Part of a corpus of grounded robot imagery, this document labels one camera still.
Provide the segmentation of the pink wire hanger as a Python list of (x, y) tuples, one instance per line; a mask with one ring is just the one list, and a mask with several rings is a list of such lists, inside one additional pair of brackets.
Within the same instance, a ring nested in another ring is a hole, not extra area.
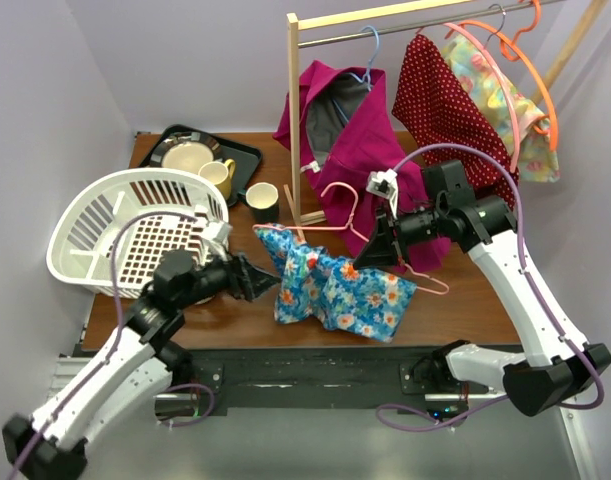
[[(276, 231), (286, 231), (286, 230), (290, 230), (290, 231), (296, 231), (297, 232), (297, 237), (299, 239), (301, 239), (302, 241), (305, 240), (305, 235), (304, 235), (304, 231), (330, 231), (330, 232), (339, 232), (339, 231), (346, 231), (349, 230), (354, 236), (358, 237), (360, 240), (363, 240), (364, 243), (367, 243), (368, 238), (365, 237), (362, 233), (360, 233), (355, 227), (354, 227), (354, 215), (356, 212), (356, 208), (358, 206), (358, 201), (359, 201), (359, 196), (357, 191), (351, 187), (349, 184), (345, 183), (345, 182), (332, 182), (331, 184), (329, 184), (324, 190), (322, 195), (325, 196), (328, 191), (330, 189), (332, 189), (333, 187), (342, 187), (344, 189), (347, 189), (352, 195), (353, 195), (353, 204), (350, 210), (350, 213), (348, 214), (347, 220), (345, 222), (344, 225), (342, 226), (326, 226), (326, 227), (318, 227), (318, 226), (312, 226), (312, 225), (307, 225), (307, 226), (302, 226), (302, 225), (292, 225), (292, 226), (283, 226), (283, 225), (274, 225), (274, 224), (254, 224), (252, 226), (252, 229), (254, 231), (259, 230), (259, 229), (269, 229), (269, 230), (276, 230)], [(440, 290), (436, 290), (436, 289), (431, 289), (431, 288), (426, 288), (423, 286), (418, 287), (418, 290), (421, 290), (423, 292), (429, 293), (429, 294), (433, 294), (433, 295), (437, 295), (437, 296), (443, 296), (443, 295), (447, 295), (450, 292), (450, 287), (447, 283), (434, 278), (428, 274), (425, 273), (420, 273), (415, 271), (412, 266), (408, 263), (405, 263), (403, 260), (399, 260), (398, 263), (401, 266), (404, 266), (405, 269), (412, 274), (415, 277), (418, 278), (424, 278), (427, 279), (437, 285), (439, 285), (441, 287)]]

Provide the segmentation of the blue floral cloth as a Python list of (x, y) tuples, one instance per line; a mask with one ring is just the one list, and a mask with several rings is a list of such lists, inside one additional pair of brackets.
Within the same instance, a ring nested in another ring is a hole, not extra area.
[(329, 331), (393, 340), (415, 283), (375, 268), (355, 269), (351, 259), (312, 247), (279, 225), (256, 226), (254, 231), (281, 277), (274, 306), (277, 323), (314, 317)]

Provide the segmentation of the magenta cloth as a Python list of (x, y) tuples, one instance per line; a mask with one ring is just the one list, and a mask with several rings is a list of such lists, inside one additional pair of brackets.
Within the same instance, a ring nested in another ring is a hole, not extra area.
[[(369, 237), (381, 199), (366, 192), (369, 174), (386, 171), (402, 160), (401, 148), (389, 119), (386, 73), (371, 70), (372, 90), (367, 91), (349, 73), (359, 77), (363, 67), (336, 69), (313, 61), (299, 78), (300, 172), (316, 193), (326, 220), (343, 225), (353, 204), (351, 193), (341, 190), (323, 196), (325, 187), (345, 182), (359, 194), (354, 226)], [(331, 97), (346, 111), (343, 126)]]

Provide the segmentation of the red polka dot skirt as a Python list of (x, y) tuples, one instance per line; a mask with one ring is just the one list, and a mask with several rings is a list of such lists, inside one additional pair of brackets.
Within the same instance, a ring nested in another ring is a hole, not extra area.
[[(438, 47), (419, 34), (408, 44), (401, 66), (392, 115), (420, 147), (439, 143), (474, 148), (510, 167), (510, 154), (480, 112)], [(423, 155), (425, 164), (458, 159), (479, 198), (496, 195), (515, 207), (514, 194), (497, 168), (475, 154), (453, 148)]]

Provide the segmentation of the blue wire hanger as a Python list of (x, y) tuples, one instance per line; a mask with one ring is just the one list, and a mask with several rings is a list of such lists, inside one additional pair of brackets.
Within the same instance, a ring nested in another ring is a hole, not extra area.
[[(370, 92), (372, 90), (371, 70), (372, 70), (374, 61), (380, 52), (381, 47), (380, 47), (380, 36), (379, 36), (378, 31), (371, 25), (366, 25), (361, 29), (361, 32), (367, 32), (367, 31), (370, 31), (375, 38), (374, 53), (372, 54), (371, 58), (369, 59), (367, 66), (366, 66), (366, 70), (362, 77), (359, 77), (355, 73), (349, 73), (349, 75), (352, 78), (354, 78), (359, 84), (363, 84), (366, 87), (367, 91)], [(339, 102), (337, 101), (335, 97), (331, 97), (331, 101), (336, 111), (336, 114), (339, 116), (341, 124), (345, 126), (349, 122), (349, 118), (346, 114), (346, 111), (339, 104)]]

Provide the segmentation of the pink plastic hanger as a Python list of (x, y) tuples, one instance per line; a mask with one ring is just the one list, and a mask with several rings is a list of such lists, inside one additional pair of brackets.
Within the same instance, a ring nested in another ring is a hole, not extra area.
[(486, 47), (453, 23), (459, 35), (444, 52), (426, 36), (409, 43), (407, 128), (420, 146), (454, 143), (478, 149), (518, 171), (521, 138), (512, 92)]

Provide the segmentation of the orange plastic hanger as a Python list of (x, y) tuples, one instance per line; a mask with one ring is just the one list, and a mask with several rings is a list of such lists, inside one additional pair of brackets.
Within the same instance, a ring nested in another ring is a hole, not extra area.
[(468, 31), (464, 28), (465, 26), (476, 26), (488, 31), (490, 33), (488, 40), (490, 40), (492, 37), (496, 37), (499, 40), (500, 52), (508, 61), (521, 61), (525, 65), (537, 86), (537, 90), (532, 99), (532, 102), (537, 105), (541, 101), (544, 101), (547, 108), (547, 114), (535, 120), (532, 124), (532, 128), (536, 133), (539, 133), (541, 136), (546, 136), (548, 138), (550, 151), (555, 152), (558, 147), (559, 125), (554, 103), (552, 101), (548, 87), (546, 86), (546, 82), (541, 78), (540, 74), (538, 73), (536, 67), (533, 65), (531, 60), (517, 45), (519, 37), (524, 33), (528, 33), (534, 30), (538, 26), (538, 23), (541, 19), (541, 2), (530, 1), (530, 4), (534, 8), (534, 18), (532, 23), (529, 26), (522, 27), (517, 30), (511, 39), (509, 39), (504, 33), (501, 32), (501, 30), (503, 29), (504, 20), (501, 23), (501, 26), (497, 28), (494, 28), (479, 20), (469, 18), (461, 20), (457, 24), (457, 26), (463, 28), (461, 36), (468, 40), (471, 44), (474, 44), (476, 37), (467, 37)]

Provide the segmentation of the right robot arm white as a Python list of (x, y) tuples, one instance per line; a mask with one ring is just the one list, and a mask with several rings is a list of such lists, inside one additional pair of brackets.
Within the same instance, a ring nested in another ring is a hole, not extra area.
[(510, 353), (459, 340), (423, 358), (412, 369), (414, 378), (444, 393), (464, 382), (490, 387), (530, 417), (594, 384), (611, 364), (611, 353), (590, 343), (565, 315), (529, 257), (511, 207), (495, 195), (476, 198), (457, 160), (423, 169), (422, 179), (432, 205), (407, 214), (379, 208), (355, 267), (402, 266), (412, 246), (446, 238), (491, 284), (523, 350)]

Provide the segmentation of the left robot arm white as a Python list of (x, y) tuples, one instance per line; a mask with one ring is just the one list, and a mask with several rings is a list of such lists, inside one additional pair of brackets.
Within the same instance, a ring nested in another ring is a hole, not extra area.
[(252, 302), (280, 279), (233, 254), (229, 224), (210, 222), (203, 244), (210, 262), (198, 265), (187, 250), (163, 254), (153, 278), (97, 354), (30, 416), (12, 416), (2, 430), (10, 478), (77, 479), (88, 455), (131, 409), (155, 395), (185, 390), (192, 380), (189, 354), (172, 342), (186, 308), (225, 292)]

